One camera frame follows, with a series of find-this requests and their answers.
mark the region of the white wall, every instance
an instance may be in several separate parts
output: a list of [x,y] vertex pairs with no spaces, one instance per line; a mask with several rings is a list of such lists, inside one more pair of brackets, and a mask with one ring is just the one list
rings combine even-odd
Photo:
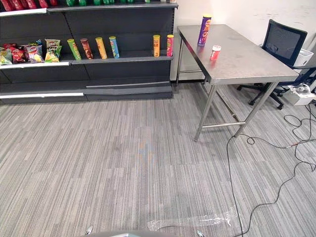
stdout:
[[[253,41],[263,43],[269,19],[307,31],[307,47],[316,33],[316,0],[177,0],[175,32],[178,25],[201,24],[202,15],[211,13],[213,24],[226,24]],[[194,61],[184,53],[183,67],[196,69]],[[175,78],[175,65],[171,78]]]

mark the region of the dark gray shelving unit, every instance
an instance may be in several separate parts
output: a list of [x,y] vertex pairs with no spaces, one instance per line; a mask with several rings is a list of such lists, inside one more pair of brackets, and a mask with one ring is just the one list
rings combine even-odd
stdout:
[[[0,66],[2,103],[171,98],[166,36],[173,33],[176,3],[58,7],[0,12],[0,45],[60,39],[60,64]],[[153,57],[153,35],[160,35],[160,57]],[[109,36],[116,36],[120,58],[113,58]],[[95,42],[103,37],[108,59]],[[82,60],[74,60],[67,39],[74,38]],[[88,38],[94,59],[85,57],[81,38]]]

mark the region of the plastic wrap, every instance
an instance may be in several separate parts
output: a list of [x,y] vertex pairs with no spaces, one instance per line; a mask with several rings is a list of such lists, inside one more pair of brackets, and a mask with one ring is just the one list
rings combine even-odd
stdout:
[[150,231],[158,231],[159,229],[165,227],[199,227],[213,226],[225,223],[231,227],[231,221],[237,221],[237,218],[238,216],[236,209],[234,207],[231,207],[229,211],[215,216],[205,215],[179,219],[152,220],[147,222],[147,227]]

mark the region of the office chair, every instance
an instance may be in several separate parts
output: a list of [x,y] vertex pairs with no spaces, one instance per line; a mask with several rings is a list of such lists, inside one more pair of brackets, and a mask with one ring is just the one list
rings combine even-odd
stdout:
[[[293,82],[280,82],[278,86],[287,86],[287,85],[299,85],[300,83],[305,82],[311,74],[316,71],[316,65],[314,66],[302,66],[294,67],[297,56],[300,53],[304,40],[306,38],[307,32],[294,29],[282,25],[274,20],[269,20],[268,30],[266,34],[265,41],[262,45],[262,48],[270,53],[272,56],[289,66],[291,69],[308,69],[305,74],[299,75],[297,79]],[[249,105],[254,105],[256,100],[266,92],[270,83],[261,84],[257,83],[254,85],[240,85],[237,90],[242,88],[250,88],[259,90],[260,93],[249,102]],[[278,96],[282,96],[283,93],[289,89],[274,89],[270,96],[279,103],[278,109],[281,110],[284,107],[284,104],[280,101]]]

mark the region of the striped carpet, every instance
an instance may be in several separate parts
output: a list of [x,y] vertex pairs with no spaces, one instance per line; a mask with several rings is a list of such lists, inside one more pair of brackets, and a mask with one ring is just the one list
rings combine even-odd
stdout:
[[[0,106],[0,235],[79,237],[90,225],[93,233],[149,226],[182,237],[197,229],[205,237],[239,234],[226,156],[237,127],[204,130],[193,142],[206,96],[198,84],[173,89],[168,100]],[[244,119],[254,92],[221,90]],[[307,110],[276,106],[268,99],[244,133],[296,142],[283,116],[307,118]],[[223,119],[233,121],[215,96],[207,120]],[[297,133],[307,137],[308,125]],[[298,161],[294,148],[251,146],[242,136],[229,152],[246,230],[252,208],[275,200]],[[300,145],[298,156],[315,162],[315,143]],[[245,236],[315,236],[315,174],[300,165],[278,203],[256,210]]]

